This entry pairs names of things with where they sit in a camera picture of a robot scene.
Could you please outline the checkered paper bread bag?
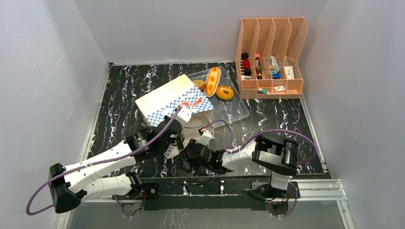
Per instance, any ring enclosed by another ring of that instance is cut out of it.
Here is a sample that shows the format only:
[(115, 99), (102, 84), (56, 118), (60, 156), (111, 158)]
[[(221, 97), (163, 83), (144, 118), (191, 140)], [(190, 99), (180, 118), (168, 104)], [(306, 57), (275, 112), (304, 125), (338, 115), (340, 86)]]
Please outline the checkered paper bread bag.
[[(165, 116), (174, 114), (179, 105), (190, 109), (192, 118), (197, 117), (198, 113), (208, 115), (210, 118), (214, 110), (214, 106), (206, 95), (184, 74), (138, 98), (135, 103), (148, 126), (157, 126)], [(199, 129), (208, 125), (189, 127), (187, 124), (182, 131), (184, 146), (187, 146), (191, 139), (198, 140), (201, 136)]]

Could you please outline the clear plastic tray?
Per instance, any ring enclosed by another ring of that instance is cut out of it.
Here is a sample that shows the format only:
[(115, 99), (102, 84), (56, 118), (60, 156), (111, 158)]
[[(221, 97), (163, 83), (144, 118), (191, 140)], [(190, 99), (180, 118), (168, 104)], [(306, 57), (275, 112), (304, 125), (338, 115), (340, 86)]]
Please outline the clear plastic tray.
[(213, 115), (209, 118), (207, 114), (198, 113), (197, 117), (202, 118), (204, 121), (201, 121), (197, 117), (193, 117), (187, 126), (201, 127), (202, 124), (207, 125), (210, 122), (218, 119), (223, 119), (227, 123), (237, 123), (250, 115), (250, 112), (241, 99), (236, 86), (232, 83), (228, 72), (221, 66), (219, 69), (221, 70), (219, 86), (230, 87), (234, 92), (233, 98), (229, 101), (222, 100), (216, 95), (209, 98), (209, 101), (214, 106)]

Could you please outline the brown round fake bread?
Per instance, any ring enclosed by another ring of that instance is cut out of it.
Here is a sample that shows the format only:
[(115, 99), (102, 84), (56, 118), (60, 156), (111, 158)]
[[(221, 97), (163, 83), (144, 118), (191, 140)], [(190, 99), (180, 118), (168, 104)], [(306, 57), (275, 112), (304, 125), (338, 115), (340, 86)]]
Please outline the brown round fake bread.
[(199, 90), (203, 91), (206, 88), (206, 82), (203, 80), (194, 80), (193, 83)]

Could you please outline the round yellow fake bun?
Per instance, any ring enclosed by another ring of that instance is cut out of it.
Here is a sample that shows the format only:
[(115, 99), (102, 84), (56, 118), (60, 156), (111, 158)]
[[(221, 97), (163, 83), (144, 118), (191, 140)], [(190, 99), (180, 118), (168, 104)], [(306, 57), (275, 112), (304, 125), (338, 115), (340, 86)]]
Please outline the round yellow fake bun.
[(228, 86), (218, 86), (216, 89), (216, 96), (219, 99), (229, 101), (234, 97), (234, 91)]

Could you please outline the yellow fake bread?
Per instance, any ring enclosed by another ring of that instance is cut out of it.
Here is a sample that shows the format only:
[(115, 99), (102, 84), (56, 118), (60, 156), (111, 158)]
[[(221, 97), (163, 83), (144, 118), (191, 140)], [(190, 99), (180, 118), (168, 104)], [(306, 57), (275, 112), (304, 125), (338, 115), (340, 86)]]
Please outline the yellow fake bread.
[(219, 85), (220, 77), (221, 69), (219, 67), (213, 67), (209, 71), (205, 80), (206, 88), (203, 91), (207, 98), (211, 98), (212, 96), (214, 96)]

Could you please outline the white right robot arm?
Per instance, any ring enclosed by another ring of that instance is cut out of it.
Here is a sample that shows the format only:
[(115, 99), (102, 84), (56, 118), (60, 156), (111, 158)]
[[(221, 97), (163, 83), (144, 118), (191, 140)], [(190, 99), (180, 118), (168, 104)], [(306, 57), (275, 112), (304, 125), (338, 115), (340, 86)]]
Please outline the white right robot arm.
[(271, 180), (252, 188), (249, 194), (258, 200), (274, 200), (288, 195), (288, 184), (297, 174), (298, 143), (278, 135), (261, 134), (245, 147), (227, 152), (211, 150), (200, 139), (192, 139), (180, 152), (180, 158), (188, 173), (199, 167), (225, 174), (253, 164), (263, 166), (271, 171)]

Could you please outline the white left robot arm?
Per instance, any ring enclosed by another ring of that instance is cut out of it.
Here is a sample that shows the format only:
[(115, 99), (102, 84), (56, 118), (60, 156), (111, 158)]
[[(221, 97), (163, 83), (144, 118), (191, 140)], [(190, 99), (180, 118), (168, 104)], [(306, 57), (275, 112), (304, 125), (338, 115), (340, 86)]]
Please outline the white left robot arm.
[(179, 117), (166, 116), (157, 127), (145, 127), (97, 156), (70, 166), (50, 166), (49, 189), (55, 212), (68, 212), (92, 198), (140, 197), (143, 186), (132, 173), (110, 178), (105, 175), (164, 154), (179, 139), (185, 124)]

